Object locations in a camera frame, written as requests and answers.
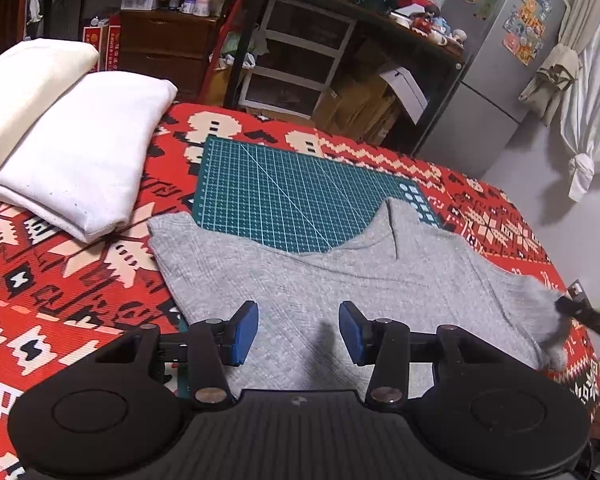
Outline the grey polo shirt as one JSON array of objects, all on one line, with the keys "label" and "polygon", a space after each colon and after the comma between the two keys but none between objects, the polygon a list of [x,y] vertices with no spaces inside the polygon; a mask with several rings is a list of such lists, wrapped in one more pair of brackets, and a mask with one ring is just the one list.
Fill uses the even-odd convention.
[{"label": "grey polo shirt", "polygon": [[188,322],[229,318],[246,301],[259,328],[246,362],[227,374],[245,389],[364,391],[370,370],[352,363],[338,309],[391,318],[419,333],[460,326],[536,370],[562,370],[570,321],[558,292],[505,271],[463,237],[422,223],[390,198],[366,229],[328,252],[291,254],[208,231],[186,212],[150,219],[149,245]]}]

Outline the green cutting mat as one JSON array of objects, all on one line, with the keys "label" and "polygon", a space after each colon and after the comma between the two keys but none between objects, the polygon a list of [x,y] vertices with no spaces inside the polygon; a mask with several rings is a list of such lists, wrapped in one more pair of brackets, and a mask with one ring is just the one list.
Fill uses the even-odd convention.
[{"label": "green cutting mat", "polygon": [[219,138],[207,150],[196,225],[282,252],[328,252],[361,234],[385,200],[420,201],[414,184],[388,174]]}]

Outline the red patterned christmas tablecloth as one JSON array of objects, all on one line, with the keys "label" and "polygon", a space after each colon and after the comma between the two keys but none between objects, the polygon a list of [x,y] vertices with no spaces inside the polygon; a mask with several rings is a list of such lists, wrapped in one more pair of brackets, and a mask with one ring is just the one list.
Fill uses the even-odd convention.
[{"label": "red patterned christmas tablecloth", "polygon": [[0,203],[0,479],[23,475],[6,426],[19,391],[143,322],[165,330],[178,326],[174,301],[148,255],[146,222],[193,203],[208,134],[410,178],[443,229],[464,236],[505,270],[562,288],[539,240],[498,188],[273,116],[175,104],[149,144],[140,195],[130,223],[119,231],[88,246]]}]

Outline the folded white towel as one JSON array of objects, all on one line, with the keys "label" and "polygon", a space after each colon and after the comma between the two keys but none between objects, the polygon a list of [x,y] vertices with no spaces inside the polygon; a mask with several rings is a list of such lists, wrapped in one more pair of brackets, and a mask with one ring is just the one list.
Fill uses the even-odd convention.
[{"label": "folded white towel", "polygon": [[178,88],[122,72],[85,75],[30,128],[0,169],[0,202],[89,243],[131,218],[146,154]]}]

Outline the leaning cardboard sheets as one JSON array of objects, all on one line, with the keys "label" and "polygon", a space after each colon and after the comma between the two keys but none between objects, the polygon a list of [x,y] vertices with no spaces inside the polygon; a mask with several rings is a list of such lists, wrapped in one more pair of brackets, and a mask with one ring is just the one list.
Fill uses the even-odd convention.
[{"label": "leaning cardboard sheets", "polygon": [[402,115],[402,106],[378,74],[343,77],[318,100],[311,120],[317,129],[379,146]]}]

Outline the beige hanging bag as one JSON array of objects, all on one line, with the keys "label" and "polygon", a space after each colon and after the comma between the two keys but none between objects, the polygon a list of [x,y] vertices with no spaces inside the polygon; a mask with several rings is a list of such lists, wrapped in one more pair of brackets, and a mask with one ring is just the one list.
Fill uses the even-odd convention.
[{"label": "beige hanging bag", "polygon": [[564,93],[577,80],[580,72],[578,54],[563,44],[556,46],[518,96],[518,101],[549,126]]}]

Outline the white box on cardboard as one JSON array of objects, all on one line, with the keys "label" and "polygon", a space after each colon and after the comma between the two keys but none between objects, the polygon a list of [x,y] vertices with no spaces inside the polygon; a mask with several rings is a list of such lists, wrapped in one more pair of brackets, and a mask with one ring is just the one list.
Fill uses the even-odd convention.
[{"label": "white box on cardboard", "polygon": [[406,114],[417,124],[426,110],[428,99],[411,72],[405,67],[389,64],[378,72],[378,76],[388,84]]}]

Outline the silver refrigerator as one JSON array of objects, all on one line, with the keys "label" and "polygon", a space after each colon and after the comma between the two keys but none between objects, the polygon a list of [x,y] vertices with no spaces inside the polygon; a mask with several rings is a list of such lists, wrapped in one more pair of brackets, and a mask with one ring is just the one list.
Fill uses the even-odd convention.
[{"label": "silver refrigerator", "polygon": [[528,114],[518,96],[556,44],[565,10],[564,0],[445,0],[443,17],[466,32],[466,62],[417,156],[483,176]]}]

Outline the dark wooden drawer cabinet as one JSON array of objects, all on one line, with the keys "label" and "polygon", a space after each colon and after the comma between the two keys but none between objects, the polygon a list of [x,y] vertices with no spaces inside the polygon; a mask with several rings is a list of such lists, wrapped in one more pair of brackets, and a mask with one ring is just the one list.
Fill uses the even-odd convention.
[{"label": "dark wooden drawer cabinet", "polygon": [[198,98],[218,20],[165,10],[120,13],[118,70],[167,79],[184,99]]}]

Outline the white drawer shelf unit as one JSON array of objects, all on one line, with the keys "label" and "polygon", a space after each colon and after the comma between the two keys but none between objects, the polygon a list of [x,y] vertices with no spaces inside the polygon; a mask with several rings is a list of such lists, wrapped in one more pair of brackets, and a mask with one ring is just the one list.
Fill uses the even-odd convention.
[{"label": "white drawer shelf unit", "polygon": [[309,119],[336,75],[356,21],[298,0],[268,0],[259,37],[264,51],[238,104]]}]

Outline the white knotted curtain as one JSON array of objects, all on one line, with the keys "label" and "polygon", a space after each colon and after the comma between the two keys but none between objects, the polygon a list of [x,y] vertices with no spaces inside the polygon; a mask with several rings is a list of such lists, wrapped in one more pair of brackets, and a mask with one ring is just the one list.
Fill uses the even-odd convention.
[{"label": "white knotted curtain", "polygon": [[559,39],[579,61],[578,76],[562,98],[559,119],[570,155],[568,196],[577,203],[600,175],[600,0],[571,0]]}]

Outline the folded cream towel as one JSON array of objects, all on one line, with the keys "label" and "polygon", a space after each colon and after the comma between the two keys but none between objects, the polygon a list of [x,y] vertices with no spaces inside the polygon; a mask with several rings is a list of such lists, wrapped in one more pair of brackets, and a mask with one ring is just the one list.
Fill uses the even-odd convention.
[{"label": "folded cream towel", "polygon": [[99,60],[86,42],[23,40],[0,55],[0,167],[29,128]]}]

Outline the red boxed packages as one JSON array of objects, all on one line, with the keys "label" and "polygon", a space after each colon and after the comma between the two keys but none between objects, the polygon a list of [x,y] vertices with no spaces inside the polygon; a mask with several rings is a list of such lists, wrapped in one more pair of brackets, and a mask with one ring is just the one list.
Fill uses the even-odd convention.
[{"label": "red boxed packages", "polygon": [[120,60],[121,18],[116,13],[109,18],[94,16],[82,30],[82,41],[93,46],[98,60],[92,73],[117,70]]}]

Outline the wall power outlet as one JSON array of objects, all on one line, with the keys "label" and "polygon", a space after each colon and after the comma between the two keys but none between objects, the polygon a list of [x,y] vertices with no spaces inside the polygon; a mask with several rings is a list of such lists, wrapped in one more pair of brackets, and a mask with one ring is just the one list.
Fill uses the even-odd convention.
[{"label": "wall power outlet", "polygon": [[585,304],[588,308],[591,307],[591,301],[579,280],[575,280],[568,286],[568,292],[573,301]]}]

